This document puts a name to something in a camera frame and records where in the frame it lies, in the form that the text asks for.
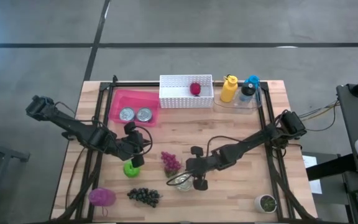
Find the white basket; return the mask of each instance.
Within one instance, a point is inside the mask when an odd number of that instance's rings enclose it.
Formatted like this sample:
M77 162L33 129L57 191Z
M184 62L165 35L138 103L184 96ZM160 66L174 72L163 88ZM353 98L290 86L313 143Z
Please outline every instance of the white basket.
M199 83L201 93L193 96L190 85ZM161 108L212 108L212 75L160 75Z

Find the gray floor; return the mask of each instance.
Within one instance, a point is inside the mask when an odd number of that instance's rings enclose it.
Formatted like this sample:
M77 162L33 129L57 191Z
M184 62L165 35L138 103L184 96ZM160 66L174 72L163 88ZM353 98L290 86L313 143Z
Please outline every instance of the gray floor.
M92 43L103 2L0 1L0 43ZM358 42L358 1L113 0L101 42ZM75 108L90 52L0 49L0 143L32 154L27 164L11 164L0 223L50 215L67 142L60 128L29 118L24 109L33 95ZM304 113L332 102L337 85L358 82L358 48L99 49L91 80L192 73L285 80L292 109ZM304 150L350 152L338 115L329 130L302 138ZM332 118L306 125L322 128ZM342 207L317 206L321 218L346 221Z

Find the yellow mustard bottle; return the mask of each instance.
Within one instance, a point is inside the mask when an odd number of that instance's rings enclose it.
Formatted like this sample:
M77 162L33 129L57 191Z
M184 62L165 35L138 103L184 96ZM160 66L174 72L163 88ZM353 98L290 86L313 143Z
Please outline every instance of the yellow mustard bottle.
M221 101L228 103L233 100L236 93L238 79L234 75L228 75L225 79L221 92Z

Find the pink tray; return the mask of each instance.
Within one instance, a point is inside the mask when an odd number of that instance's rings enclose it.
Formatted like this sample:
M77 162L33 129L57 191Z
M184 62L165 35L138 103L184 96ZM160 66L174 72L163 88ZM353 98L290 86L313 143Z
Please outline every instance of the pink tray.
M147 91L117 90L111 103L109 119L115 123L128 123L119 119L119 113L125 107L130 107L135 111L135 124L139 126L154 127L157 124L160 99L158 93ZM136 114L141 108L149 108L153 115L149 122L141 122L136 119Z

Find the wooden tabletop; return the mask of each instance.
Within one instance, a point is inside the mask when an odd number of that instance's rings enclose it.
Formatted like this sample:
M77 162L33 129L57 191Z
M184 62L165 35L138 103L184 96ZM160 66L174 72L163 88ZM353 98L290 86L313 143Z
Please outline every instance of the wooden tabletop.
M274 114L278 115L290 109L284 82L267 81L270 89ZM84 82L78 103L77 119L91 119L94 115L100 82ZM157 87L125 87L126 90L158 92ZM215 101L218 103L221 87L215 88ZM101 118L106 100L103 102ZM260 130L258 113L235 114L231 109L214 104L213 108L200 109L160 109L156 127L147 128L154 140L152 150L145 155L145 165L140 175L128 179L123 171L123 163L114 156L104 155L99 178L99 187L113 190L117 195L116 203L108 207L108 214L102 213L101 207L95 207L94 222L266 222L277 221L273 214L258 213L254 208L254 199L262 194L272 194L269 170L265 149L259 146L247 152L235 166L222 171L207 173L207 191L190 190L180 192L174 187L165 185L167 178L160 158L162 151L174 153L184 163L189 157L191 146L206 149L208 140L217 135L226 135L236 139ZM110 121L108 127L124 137L123 124ZM215 139L210 148L215 149L223 144L233 143L230 140ZM52 218L63 213L65 197L74 163L82 150L78 142L68 145L62 176L52 211ZM70 201L78 193L85 163L86 150L83 153L75 172L70 191ZM288 146L284 157L285 167L291 191L306 208L317 217L305 165L300 148ZM163 195L157 208L141 202L129 200L126 193L133 188L147 187L156 189ZM283 193L280 201L288 217ZM85 200L84 217L88 211L88 199Z

